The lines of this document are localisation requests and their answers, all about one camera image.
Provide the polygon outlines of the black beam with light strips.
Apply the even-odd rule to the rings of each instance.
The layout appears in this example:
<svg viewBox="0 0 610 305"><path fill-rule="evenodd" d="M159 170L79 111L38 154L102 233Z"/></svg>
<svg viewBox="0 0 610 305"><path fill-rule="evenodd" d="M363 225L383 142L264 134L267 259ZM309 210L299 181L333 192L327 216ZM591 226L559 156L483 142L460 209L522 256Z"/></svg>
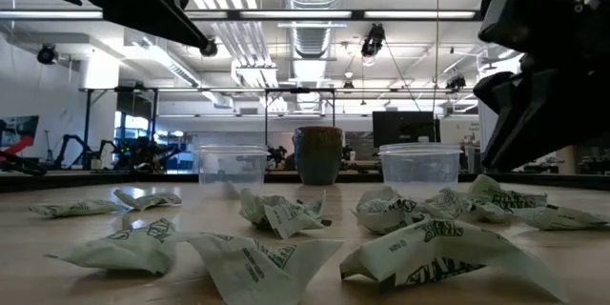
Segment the black beam with light strips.
<svg viewBox="0 0 610 305"><path fill-rule="evenodd" d="M186 10L193 21L481 22L479 10ZM0 20L101 21L101 10L0 10Z"/></svg>

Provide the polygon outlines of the black computer monitor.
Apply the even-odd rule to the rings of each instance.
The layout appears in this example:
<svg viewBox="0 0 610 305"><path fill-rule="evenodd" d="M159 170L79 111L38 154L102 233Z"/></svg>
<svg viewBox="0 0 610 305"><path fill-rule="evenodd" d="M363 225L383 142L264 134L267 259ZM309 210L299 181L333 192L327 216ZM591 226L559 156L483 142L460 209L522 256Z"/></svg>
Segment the black computer monitor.
<svg viewBox="0 0 610 305"><path fill-rule="evenodd" d="M420 137L439 142L439 122L432 112L373 112L374 147L417 143Z"/></svg>

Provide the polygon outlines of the clear plastic deli container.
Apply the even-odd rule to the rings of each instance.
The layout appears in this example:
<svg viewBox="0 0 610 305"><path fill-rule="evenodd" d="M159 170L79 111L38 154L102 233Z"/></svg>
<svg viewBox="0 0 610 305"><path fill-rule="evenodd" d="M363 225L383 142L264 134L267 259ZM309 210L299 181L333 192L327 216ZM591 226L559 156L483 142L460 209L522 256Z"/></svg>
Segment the clear plastic deli container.
<svg viewBox="0 0 610 305"><path fill-rule="evenodd" d="M416 201L454 188L460 170L458 145L402 143L379 148L384 183Z"/></svg>
<svg viewBox="0 0 610 305"><path fill-rule="evenodd" d="M244 189L263 184L267 156L262 145L201 144L197 148L199 185L206 195L238 199Z"/></svg>

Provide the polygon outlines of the dark wall screen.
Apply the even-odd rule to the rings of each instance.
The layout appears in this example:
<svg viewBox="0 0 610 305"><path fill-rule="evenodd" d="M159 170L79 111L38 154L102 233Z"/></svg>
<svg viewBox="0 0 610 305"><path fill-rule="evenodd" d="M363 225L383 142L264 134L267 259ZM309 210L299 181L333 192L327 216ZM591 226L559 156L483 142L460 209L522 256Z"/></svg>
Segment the dark wall screen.
<svg viewBox="0 0 610 305"><path fill-rule="evenodd" d="M18 154L33 145L39 116L0 117L0 149Z"/></svg>

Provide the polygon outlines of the white building pillar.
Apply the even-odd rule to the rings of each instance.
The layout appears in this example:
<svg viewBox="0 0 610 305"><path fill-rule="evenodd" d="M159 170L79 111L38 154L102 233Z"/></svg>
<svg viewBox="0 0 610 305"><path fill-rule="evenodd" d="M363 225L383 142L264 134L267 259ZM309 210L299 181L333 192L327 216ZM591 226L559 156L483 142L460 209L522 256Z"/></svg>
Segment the white building pillar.
<svg viewBox="0 0 610 305"><path fill-rule="evenodd" d="M478 101L478 118L481 159L484 159L498 121L498 115L482 101Z"/></svg>

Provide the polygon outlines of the black aluminium table frame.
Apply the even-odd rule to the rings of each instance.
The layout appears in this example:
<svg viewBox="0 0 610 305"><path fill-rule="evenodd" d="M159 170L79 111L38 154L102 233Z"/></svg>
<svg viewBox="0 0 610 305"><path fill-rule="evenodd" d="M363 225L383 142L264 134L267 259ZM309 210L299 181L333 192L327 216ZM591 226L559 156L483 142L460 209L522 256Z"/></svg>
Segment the black aluminium table frame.
<svg viewBox="0 0 610 305"><path fill-rule="evenodd" d="M499 183L610 192L610 176L553 173L488 173ZM196 174L52 173L43 176L0 174L0 193L98 186L134 182L196 183Z"/></svg>

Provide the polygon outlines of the green brown ceramic mug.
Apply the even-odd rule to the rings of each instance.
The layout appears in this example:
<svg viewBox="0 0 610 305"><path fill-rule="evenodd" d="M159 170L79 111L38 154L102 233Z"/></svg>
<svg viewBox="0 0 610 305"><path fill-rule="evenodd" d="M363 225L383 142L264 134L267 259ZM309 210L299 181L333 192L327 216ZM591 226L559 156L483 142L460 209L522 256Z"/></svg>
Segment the green brown ceramic mug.
<svg viewBox="0 0 610 305"><path fill-rule="evenodd" d="M335 183L342 164L343 131L335 127L295 129L295 167L303 184Z"/></svg>

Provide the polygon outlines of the black background rig frame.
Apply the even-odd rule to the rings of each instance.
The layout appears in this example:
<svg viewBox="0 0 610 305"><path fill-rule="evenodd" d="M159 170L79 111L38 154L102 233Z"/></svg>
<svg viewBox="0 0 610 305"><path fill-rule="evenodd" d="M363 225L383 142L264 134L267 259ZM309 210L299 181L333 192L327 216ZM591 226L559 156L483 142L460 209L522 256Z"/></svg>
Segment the black background rig frame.
<svg viewBox="0 0 610 305"><path fill-rule="evenodd" d="M91 126L91 118L92 118L92 105L97 102L104 94L108 92L114 93L128 93L132 96L132 107L135 108L135 97L137 93L142 92L152 92L153 98L151 101L151 111L150 115L147 118L148 126L146 129L137 127L136 138L139 138L139 133L144 132L150 141L154 141L154 132L156 129L156 117L158 110L158 100L159 100L159 88L147 88L142 85L136 85L133 87L128 86L117 86L114 88L106 88L106 89L90 89L83 88L80 89L81 92L84 92L87 95L86 98L86 112L85 112L85 123L84 123L84 142L86 145L89 144L90 137L90 126Z"/></svg>

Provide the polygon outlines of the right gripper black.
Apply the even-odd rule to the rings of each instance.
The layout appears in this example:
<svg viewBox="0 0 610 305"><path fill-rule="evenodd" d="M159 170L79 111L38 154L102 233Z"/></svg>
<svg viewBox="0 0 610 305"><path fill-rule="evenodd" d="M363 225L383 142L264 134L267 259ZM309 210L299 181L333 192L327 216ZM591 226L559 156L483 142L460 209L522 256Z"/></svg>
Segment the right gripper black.
<svg viewBox="0 0 610 305"><path fill-rule="evenodd" d="M610 32L561 39L518 66L475 86L498 114L484 167L509 172L610 130Z"/></svg>

